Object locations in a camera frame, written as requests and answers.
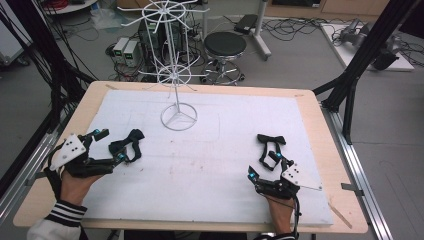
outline wire sculpture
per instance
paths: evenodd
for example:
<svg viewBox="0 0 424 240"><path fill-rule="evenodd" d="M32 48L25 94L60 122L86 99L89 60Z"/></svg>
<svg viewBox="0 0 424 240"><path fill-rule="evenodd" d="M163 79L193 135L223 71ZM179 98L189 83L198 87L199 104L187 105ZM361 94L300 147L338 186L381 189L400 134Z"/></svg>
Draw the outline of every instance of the wire sculpture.
<svg viewBox="0 0 424 240"><path fill-rule="evenodd" d="M180 86L187 86L194 91L193 88L187 85L187 83L191 80L192 77L202 77L204 75L193 75L190 71L191 66L198 60L194 59L194 61L190 60L190 53L188 47L188 36L187 32L191 29L186 23L186 13L187 12L199 12L203 13L208 11L206 10L193 10L187 9L185 4L190 4L197 2L197 0L186 1L183 3L173 2L169 0L165 1L152 1L150 0L150 4L146 5L144 8L137 9L123 9L118 8L122 11L141 11L142 17L127 23L122 24L122 26L130 26L136 22L144 20L146 24L146 29L149 29L148 22L153 22L156 24L155 30L153 34L156 34L158 28L161 24L165 26L166 39L168 43L168 53L169 53L169 64L162 63L159 60L159 57L156 56L156 52L152 51L153 54L153 64L156 69L156 73L149 73L140 71L140 73L145 75L154 75L157 78L157 83L173 88L175 91L176 102L171 106L168 106L162 111L161 121L162 124L168 129L175 131L183 131L191 128L197 122L197 111L196 109L187 103L182 103L178 97L177 88ZM174 43L174 33L172 31L172 23L173 22L181 23L185 31L185 48L187 54L187 63L186 64L178 64L178 59L180 58L180 52L176 51L175 43ZM153 50L154 45L152 42L152 37L150 31L147 31L147 35L149 38L150 47Z"/></svg>

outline stool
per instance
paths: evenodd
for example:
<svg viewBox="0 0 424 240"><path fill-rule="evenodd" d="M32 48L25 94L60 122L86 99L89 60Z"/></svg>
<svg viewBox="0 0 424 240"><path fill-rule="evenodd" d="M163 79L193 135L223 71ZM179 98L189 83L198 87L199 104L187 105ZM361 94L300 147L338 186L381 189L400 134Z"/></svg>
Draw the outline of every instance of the stool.
<svg viewBox="0 0 424 240"><path fill-rule="evenodd" d="M216 32L209 34L204 40L205 52L212 58L203 68L200 81L212 84L234 84L244 80L244 74L236 64L229 62L243 54L246 41L239 35L231 32Z"/></svg>

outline floor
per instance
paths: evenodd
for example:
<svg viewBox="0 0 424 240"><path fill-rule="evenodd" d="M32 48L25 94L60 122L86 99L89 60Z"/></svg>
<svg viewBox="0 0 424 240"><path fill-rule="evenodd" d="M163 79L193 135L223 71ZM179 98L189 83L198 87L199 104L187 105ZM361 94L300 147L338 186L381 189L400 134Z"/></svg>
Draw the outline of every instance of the floor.
<svg viewBox="0 0 424 240"><path fill-rule="evenodd" d="M89 12L68 15L67 25L82 23ZM131 36L137 27L95 31L91 22L72 27L73 50L102 80L114 78L106 48L121 36ZM210 30L231 30L225 18L209 20ZM262 37L272 52L264 61L251 37L245 55L235 62L246 79L238 87L314 89L343 72L324 34L318 29L281 41L264 31ZM402 34L408 42L424 46L424 40ZM58 42L69 57L63 42ZM35 67L14 64L0 72L0 149L2 176L49 111L50 90ZM317 96L324 100L328 93ZM366 71L357 86L352 141L372 190L391 230L393 239L424 239L424 68L412 72ZM340 114L343 115L343 104ZM13 226L13 209L0 226L2 239L24 239L26 228ZM89 229L90 239L107 239L109 230ZM317 239L375 239L372 229L363 235L318 234ZM310 239L301 234L300 239Z"/></svg>

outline strap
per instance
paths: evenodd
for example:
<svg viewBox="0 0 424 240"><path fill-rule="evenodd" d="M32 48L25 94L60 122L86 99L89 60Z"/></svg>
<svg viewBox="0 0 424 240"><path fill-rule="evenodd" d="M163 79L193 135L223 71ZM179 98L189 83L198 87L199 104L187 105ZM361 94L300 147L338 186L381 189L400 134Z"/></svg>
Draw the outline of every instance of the strap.
<svg viewBox="0 0 424 240"><path fill-rule="evenodd" d="M274 162L275 162L275 165L273 167L269 166L268 163L265 162L265 157L266 157L266 154L268 152L268 142L273 142L275 144L276 155L282 156L279 144L286 145L286 140L284 139L283 136L270 137L270 136L266 136L266 135L263 135L263 134L258 134L257 138L258 138L259 142L261 142L265 145L264 150L262 152L262 156L259 158L259 162L262 163L262 165L265 168L267 168L268 170L273 171L274 168L278 165L280 158L271 157L271 159L274 160Z"/></svg>
<svg viewBox="0 0 424 240"><path fill-rule="evenodd" d="M141 151L139 146L139 140L144 138L143 132L139 129L133 129L127 138L121 141L111 142L109 144L109 152L115 156L115 154L119 153L125 146L129 143L132 143L131 146L134 149L135 155L133 159L126 160L125 162L131 163L135 162L137 159L141 158Z"/></svg>

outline desk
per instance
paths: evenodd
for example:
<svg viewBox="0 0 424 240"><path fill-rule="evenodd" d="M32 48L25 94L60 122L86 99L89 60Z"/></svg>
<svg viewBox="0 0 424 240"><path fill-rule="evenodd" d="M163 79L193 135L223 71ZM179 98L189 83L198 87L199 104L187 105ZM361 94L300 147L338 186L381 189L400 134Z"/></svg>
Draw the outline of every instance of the desk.
<svg viewBox="0 0 424 240"><path fill-rule="evenodd" d="M94 82L90 85L86 95L75 111L69 124L64 130L61 139L70 133L85 133L88 126L97 114L103 97L109 90L138 90L152 86L146 83L121 82ZM314 94L309 90L268 89L228 86L193 85L196 93L229 94L250 96L273 96L295 99L308 133L310 147L321 180L326 189L334 224L326 227L300 227L301 232L333 232L333 233L364 233L368 227L362 210L353 192L341 189L340 183L349 183L348 176L340 160L340 156L326 125L321 109ZM168 91L167 88L156 86L149 91ZM179 88L179 92L192 92L187 87ZM55 200L47 179L38 179L20 209L14 224L17 226L31 226L37 219L47 215ZM138 220L94 220L85 219L85 227L113 228L113 229L172 229L192 231L243 231L266 232L272 231L269 224L261 223L208 223L208 222L166 222L166 221L138 221Z"/></svg>

